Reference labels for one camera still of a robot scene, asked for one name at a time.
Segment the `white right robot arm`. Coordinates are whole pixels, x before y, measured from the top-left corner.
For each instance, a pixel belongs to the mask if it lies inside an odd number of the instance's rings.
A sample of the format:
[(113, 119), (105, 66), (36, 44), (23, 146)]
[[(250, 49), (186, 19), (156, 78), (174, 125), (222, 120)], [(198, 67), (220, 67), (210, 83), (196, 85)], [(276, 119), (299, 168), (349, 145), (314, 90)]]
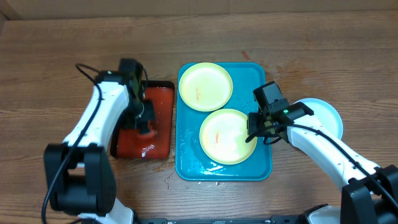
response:
[(277, 101), (248, 114), (247, 142), (283, 139), (310, 157), (341, 192), (340, 207), (313, 207), (297, 223), (397, 223), (397, 167), (382, 168), (341, 140), (338, 112), (327, 102), (307, 98)]

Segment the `dark hourglass sponge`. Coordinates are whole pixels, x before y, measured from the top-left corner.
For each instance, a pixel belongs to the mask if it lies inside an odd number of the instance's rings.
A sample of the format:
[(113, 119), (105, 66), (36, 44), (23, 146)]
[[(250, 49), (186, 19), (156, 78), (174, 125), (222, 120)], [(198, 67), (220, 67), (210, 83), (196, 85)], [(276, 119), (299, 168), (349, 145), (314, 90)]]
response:
[(139, 127), (139, 134), (137, 135), (142, 139), (153, 138), (157, 134), (157, 130), (153, 128), (150, 124), (143, 124)]

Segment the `light blue plate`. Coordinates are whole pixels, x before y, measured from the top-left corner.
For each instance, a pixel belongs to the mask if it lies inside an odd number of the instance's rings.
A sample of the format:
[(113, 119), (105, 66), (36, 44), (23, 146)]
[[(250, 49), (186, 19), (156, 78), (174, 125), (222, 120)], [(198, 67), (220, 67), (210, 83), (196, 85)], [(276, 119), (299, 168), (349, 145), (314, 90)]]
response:
[(330, 132), (334, 137), (341, 139), (343, 136), (343, 122), (340, 114), (329, 103), (317, 98), (304, 98), (297, 102), (304, 103), (311, 110), (314, 115), (318, 117), (321, 124)]

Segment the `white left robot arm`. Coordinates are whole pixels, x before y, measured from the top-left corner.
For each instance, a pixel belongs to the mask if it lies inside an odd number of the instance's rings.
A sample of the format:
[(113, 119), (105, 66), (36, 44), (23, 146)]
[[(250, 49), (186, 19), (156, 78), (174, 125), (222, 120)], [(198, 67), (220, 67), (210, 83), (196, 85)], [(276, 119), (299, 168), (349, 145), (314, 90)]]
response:
[(44, 152), (47, 193), (41, 220), (53, 210), (78, 216), (81, 223), (139, 223), (134, 210), (116, 197), (116, 179), (107, 146), (114, 129), (133, 129), (144, 138), (156, 131), (151, 100), (145, 98), (147, 72), (143, 68), (98, 72), (90, 78), (93, 94), (79, 122), (60, 144)]

